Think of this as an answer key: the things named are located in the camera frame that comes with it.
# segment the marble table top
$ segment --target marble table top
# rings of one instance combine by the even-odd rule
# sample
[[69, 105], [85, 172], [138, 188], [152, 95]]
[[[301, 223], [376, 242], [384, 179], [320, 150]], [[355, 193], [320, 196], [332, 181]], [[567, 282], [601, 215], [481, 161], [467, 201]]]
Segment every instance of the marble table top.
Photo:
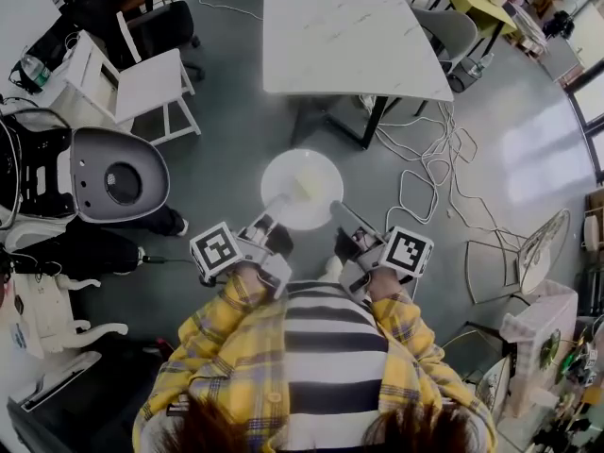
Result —
[[264, 0], [262, 66], [267, 92], [453, 101], [405, 0]]

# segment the trash bin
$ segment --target trash bin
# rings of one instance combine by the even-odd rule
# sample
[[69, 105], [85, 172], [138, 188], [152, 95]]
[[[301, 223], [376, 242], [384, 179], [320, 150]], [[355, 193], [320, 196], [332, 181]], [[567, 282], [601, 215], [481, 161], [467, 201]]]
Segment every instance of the trash bin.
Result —
[[476, 65], [474, 60], [469, 57], [463, 58], [463, 60], [453, 69], [453, 72], [447, 76], [449, 86], [451, 90], [456, 93], [460, 93], [469, 88], [477, 80], [482, 78], [482, 71], [478, 72], [478, 77], [470, 74], [470, 69]]

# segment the striped shirt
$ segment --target striped shirt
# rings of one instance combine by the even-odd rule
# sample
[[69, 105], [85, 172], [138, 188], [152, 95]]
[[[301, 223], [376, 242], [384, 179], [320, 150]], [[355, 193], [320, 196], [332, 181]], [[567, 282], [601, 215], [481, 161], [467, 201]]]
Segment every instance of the striped shirt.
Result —
[[290, 284], [289, 291], [285, 379], [291, 404], [283, 449], [363, 451], [363, 434], [379, 416], [388, 352], [371, 302], [356, 304], [334, 284]]

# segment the gray chair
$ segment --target gray chair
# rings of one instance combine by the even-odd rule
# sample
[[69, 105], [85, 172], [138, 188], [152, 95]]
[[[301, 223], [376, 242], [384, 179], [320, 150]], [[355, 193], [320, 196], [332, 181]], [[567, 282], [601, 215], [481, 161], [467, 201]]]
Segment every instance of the gray chair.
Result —
[[[446, 56], [439, 57], [445, 74], [449, 75], [453, 69], [466, 57], [472, 45], [478, 38], [478, 29], [476, 24], [466, 14], [456, 10], [424, 10], [423, 8], [412, 7], [411, 10], [425, 30], [428, 31], [430, 43], [437, 56], [446, 51]], [[390, 112], [400, 98], [396, 98], [392, 104], [384, 110], [384, 115]], [[420, 108], [415, 112], [419, 116], [428, 101], [424, 101]]]

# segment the water bottle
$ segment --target water bottle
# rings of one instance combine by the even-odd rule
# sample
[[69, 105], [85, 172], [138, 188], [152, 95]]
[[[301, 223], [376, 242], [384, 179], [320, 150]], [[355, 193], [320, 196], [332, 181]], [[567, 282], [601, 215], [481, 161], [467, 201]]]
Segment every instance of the water bottle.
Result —
[[50, 76], [50, 71], [40, 59], [30, 56], [29, 54], [23, 54], [21, 57], [21, 67], [23, 68], [25, 75], [40, 88], [46, 83]]
[[472, 68], [468, 71], [468, 74], [473, 78], [480, 79], [482, 77], [482, 71], [489, 67], [491, 62], [493, 62], [493, 57], [493, 52], [487, 54], [486, 56], [482, 56], [482, 59], [472, 66]]

